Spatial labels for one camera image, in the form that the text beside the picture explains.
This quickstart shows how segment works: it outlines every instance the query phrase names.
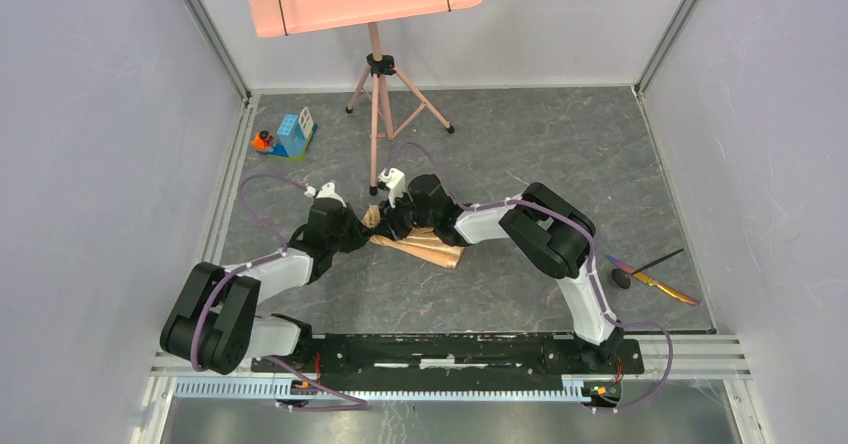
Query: black mounting plate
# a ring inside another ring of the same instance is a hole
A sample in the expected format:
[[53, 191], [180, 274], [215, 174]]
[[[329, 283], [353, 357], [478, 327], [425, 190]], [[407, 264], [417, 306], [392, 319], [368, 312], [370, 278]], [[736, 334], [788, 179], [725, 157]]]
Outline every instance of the black mounting plate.
[[[320, 354], [321, 383], [348, 391], [560, 390], [563, 374], [614, 375], [617, 358], [625, 374], [645, 372], [636, 340], [622, 341], [609, 362], [587, 363], [582, 344], [562, 333], [326, 334], [301, 344], [311, 347], [307, 355]], [[446, 358], [485, 367], [426, 366]], [[315, 372], [314, 360], [292, 364]], [[251, 370], [285, 372], [265, 360]]]

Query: black tripod joint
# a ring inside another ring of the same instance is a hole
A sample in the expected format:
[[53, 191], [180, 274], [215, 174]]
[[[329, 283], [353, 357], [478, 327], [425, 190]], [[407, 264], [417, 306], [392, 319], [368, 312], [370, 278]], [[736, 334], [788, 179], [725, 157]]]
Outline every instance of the black tripod joint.
[[368, 54], [365, 60], [368, 61], [368, 65], [371, 67], [372, 76], [394, 76], [396, 73], [395, 58], [388, 54], [383, 54], [383, 58], [379, 61], [374, 60], [374, 54]]

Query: black stick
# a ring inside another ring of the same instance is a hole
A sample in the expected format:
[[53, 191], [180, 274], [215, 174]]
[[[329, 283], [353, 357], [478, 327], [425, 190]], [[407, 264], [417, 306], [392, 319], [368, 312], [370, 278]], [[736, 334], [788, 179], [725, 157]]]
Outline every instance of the black stick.
[[644, 271], [644, 270], [647, 270], [647, 269], [649, 269], [649, 268], [651, 268], [651, 267], [654, 267], [654, 266], [656, 266], [657, 264], [659, 264], [659, 263], [661, 263], [661, 262], [663, 262], [663, 261], [665, 261], [665, 260], [667, 260], [667, 259], [671, 259], [672, 257], [674, 257], [674, 256], [676, 256], [676, 255], [678, 255], [678, 254], [680, 254], [680, 253], [681, 253], [681, 252], [683, 252], [683, 251], [684, 251], [684, 249], [681, 247], [680, 249], [678, 249], [678, 250], [676, 250], [676, 251], [672, 252], [671, 254], [665, 255], [665, 256], [663, 256], [663, 257], [661, 257], [661, 258], [659, 258], [659, 259], [657, 259], [657, 260], [655, 260], [655, 261], [651, 261], [651, 262], [649, 262], [649, 263], [645, 264], [644, 266], [640, 267], [639, 269], [636, 269], [635, 271], [631, 272], [631, 273], [630, 273], [630, 275], [632, 276], [632, 275], [634, 275], [634, 274], [636, 274], [636, 273], [639, 273], [639, 272], [642, 272], [642, 271]]

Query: blue toy block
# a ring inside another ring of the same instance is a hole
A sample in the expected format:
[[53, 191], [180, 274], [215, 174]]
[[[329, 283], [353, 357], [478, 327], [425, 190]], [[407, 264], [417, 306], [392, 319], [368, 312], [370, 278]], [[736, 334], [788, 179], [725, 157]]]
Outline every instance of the blue toy block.
[[[304, 146], [304, 148], [309, 145], [309, 141], [312, 140], [312, 136], [315, 135], [315, 132], [317, 130], [318, 130], [318, 124], [313, 124], [312, 125], [312, 132], [309, 133], [309, 137], [306, 139], [306, 145]], [[271, 151], [267, 152], [266, 154], [269, 154], [269, 155], [272, 155], [272, 156], [278, 156], [278, 157], [285, 157], [286, 159], [290, 159], [292, 161], [297, 161], [297, 162], [303, 161], [303, 158], [306, 156], [306, 152], [303, 152], [301, 154], [297, 154], [297, 155], [294, 155], [294, 156], [290, 156], [286, 152], [286, 148], [283, 147], [281, 144], [275, 144], [274, 148], [271, 149]]]
[[283, 147], [286, 156], [299, 156], [306, 148], [306, 137], [298, 131], [300, 126], [297, 123], [297, 116], [286, 114], [277, 130], [277, 146]]

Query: brown paper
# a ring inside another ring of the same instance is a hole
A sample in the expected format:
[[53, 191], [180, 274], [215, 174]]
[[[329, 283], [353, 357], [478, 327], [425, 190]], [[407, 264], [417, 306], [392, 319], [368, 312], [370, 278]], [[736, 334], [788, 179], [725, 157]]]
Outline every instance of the brown paper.
[[[370, 206], [362, 218], [362, 223], [369, 228], [376, 227], [380, 223], [379, 208]], [[454, 247], [443, 243], [433, 234], [432, 229], [413, 229], [405, 239], [400, 241], [393, 241], [383, 236], [371, 236], [371, 242], [378, 246], [403, 251], [447, 269], [455, 269], [465, 251], [464, 247]]]

